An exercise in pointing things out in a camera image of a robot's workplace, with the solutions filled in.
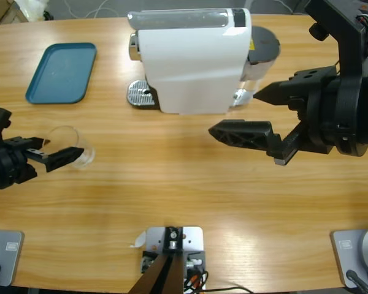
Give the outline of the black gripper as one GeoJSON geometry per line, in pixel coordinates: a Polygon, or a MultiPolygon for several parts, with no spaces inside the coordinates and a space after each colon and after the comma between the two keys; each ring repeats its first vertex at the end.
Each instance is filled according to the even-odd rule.
{"type": "MultiPolygon", "coordinates": [[[[47,138],[14,137],[3,141],[0,146],[0,190],[13,184],[21,184],[37,177],[35,168],[28,164],[30,151],[40,150],[50,144],[47,138]]],[[[52,172],[77,160],[84,152],[83,148],[68,147],[49,154],[44,162],[46,172],[52,172]]]]}
{"type": "Polygon", "coordinates": [[[336,67],[296,72],[254,94],[271,105],[296,111],[298,125],[284,138],[269,121],[224,119],[208,129],[227,146],[265,151],[287,165],[298,151],[329,154],[332,148],[361,157],[368,149],[368,75],[344,75],[336,67]]]}

